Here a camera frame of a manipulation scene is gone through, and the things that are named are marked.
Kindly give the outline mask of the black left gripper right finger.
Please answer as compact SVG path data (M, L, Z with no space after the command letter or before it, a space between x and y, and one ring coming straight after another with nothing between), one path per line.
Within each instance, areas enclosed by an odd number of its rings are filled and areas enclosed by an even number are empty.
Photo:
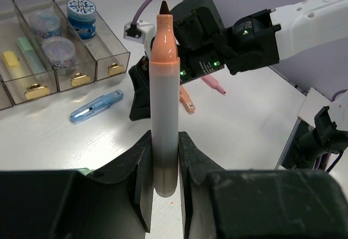
M322 171L226 170L179 134L184 238L347 238L347 200Z

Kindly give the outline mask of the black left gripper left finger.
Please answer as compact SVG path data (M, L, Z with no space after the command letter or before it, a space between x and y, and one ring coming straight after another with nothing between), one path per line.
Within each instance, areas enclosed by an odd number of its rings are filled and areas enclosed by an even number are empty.
M152 181L150 132L89 174L2 171L1 238L144 238Z

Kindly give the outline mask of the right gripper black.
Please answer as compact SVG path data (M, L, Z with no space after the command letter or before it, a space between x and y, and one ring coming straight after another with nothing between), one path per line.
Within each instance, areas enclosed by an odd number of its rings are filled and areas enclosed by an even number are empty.
M229 52L223 35L225 26L213 0L184 0L170 10L181 61L180 84L224 68ZM143 56L128 73L134 97L129 119L150 118L149 59Z

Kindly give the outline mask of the orange highlighter marker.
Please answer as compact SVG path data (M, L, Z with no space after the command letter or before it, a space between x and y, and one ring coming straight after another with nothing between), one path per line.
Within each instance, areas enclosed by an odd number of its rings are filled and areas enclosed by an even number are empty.
M149 64L153 184L157 194L170 197L178 178L178 107L180 58L173 16L162 1Z

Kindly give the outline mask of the clear jar purple clips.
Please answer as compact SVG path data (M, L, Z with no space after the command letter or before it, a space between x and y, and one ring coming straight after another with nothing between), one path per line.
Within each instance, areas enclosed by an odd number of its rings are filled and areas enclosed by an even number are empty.
M55 69L76 65L74 43L64 37L50 37L42 42L42 49Z

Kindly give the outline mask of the blue round clip jar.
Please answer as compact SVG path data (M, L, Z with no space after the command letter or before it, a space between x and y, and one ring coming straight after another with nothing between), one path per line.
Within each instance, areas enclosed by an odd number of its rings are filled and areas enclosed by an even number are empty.
M69 0L67 19L81 39L92 38L96 33L96 6L89 0Z

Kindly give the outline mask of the clear jar colourful clips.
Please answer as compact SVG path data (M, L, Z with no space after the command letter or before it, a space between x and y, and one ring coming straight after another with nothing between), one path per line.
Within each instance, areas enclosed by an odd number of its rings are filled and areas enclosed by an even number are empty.
M61 36L61 21L51 10L36 10L29 14L28 23L33 34L40 39Z

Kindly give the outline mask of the green highlighter marker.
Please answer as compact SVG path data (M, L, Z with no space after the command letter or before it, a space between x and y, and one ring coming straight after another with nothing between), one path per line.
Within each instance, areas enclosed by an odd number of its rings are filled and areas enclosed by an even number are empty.
M39 81L48 80L47 71L30 41L26 37L19 37L17 44L30 70L35 75L35 79Z

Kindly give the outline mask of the yellow highlighter marker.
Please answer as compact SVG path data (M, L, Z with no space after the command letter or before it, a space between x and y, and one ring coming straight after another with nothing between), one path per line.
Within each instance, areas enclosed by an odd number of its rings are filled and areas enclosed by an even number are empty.
M18 80L23 83L27 81L27 75L13 51L4 51L2 53L2 60L7 71L6 80Z

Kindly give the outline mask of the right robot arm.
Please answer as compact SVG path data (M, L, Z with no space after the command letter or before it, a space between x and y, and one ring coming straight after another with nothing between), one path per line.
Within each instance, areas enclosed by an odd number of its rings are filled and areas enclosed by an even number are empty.
M347 0L306 0L265 9L225 27L213 0L171 9L181 83L227 67L231 74L275 65L299 52L347 37Z

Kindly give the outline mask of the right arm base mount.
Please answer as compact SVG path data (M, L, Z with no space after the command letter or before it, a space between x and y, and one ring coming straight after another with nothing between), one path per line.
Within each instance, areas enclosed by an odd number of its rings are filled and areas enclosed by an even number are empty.
M347 148L347 90L306 95L276 168L332 170Z

